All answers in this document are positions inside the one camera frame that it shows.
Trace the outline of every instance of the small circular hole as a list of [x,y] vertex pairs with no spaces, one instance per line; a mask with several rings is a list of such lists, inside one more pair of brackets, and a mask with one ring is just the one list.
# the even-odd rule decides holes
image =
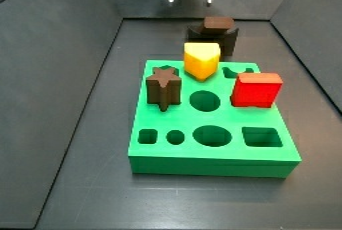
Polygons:
[[211,112],[219,108],[220,100],[209,91],[196,91],[189,96],[191,106],[201,112]]
[[166,133],[166,141],[172,144],[172,145],[179,145],[184,142],[184,133],[180,130],[171,130]]

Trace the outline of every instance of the wooden block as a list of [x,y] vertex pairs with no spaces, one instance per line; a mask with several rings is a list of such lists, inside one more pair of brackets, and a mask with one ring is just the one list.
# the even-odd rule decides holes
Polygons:
[[200,34],[223,34],[233,26],[231,17],[205,17],[199,27]]
[[283,81],[276,73],[240,73],[235,81],[231,104],[235,107],[269,108]]

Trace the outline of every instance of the hole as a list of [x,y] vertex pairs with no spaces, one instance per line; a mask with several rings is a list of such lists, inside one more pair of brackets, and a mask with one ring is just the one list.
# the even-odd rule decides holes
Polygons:
[[184,133],[180,130],[171,130],[166,133],[166,141],[172,144],[172,145],[179,145],[184,142]]
[[138,131],[137,142],[140,144],[154,144],[157,131],[153,129],[142,129]]
[[[221,70],[223,70],[223,75],[225,78],[228,78],[228,79],[236,78],[239,73],[231,71],[228,67],[223,67]],[[247,67],[244,72],[241,72],[241,73],[253,73],[253,70],[252,70],[252,68]]]
[[191,106],[201,112],[211,112],[219,108],[219,97],[209,91],[196,91],[189,96]]
[[247,146],[252,147],[281,147],[281,141],[273,128],[241,128],[243,138]]
[[[164,66],[160,66],[158,68],[161,68],[162,70],[165,70],[166,68],[169,67],[173,67],[173,66],[168,66],[168,65],[164,65]],[[175,73],[173,73],[176,76],[179,76],[179,70],[177,68],[175,68]]]
[[213,125],[207,125],[196,128],[192,136],[197,143],[211,147],[224,146],[231,141],[229,132],[221,127]]

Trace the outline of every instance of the star-shaped block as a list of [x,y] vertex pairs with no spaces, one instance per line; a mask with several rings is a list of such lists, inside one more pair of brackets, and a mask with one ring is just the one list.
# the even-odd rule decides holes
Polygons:
[[146,103],[157,104],[164,112],[168,105],[180,104],[181,79],[175,75],[175,68],[153,67],[153,74],[145,78]]
[[197,81],[204,81],[216,72],[219,57],[217,43],[184,44],[184,69]]

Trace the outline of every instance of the yellow block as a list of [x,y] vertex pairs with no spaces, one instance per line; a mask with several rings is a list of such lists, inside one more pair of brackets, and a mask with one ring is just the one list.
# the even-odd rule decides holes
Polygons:
[[217,43],[184,44],[184,69],[197,81],[204,81],[216,72],[219,56]]

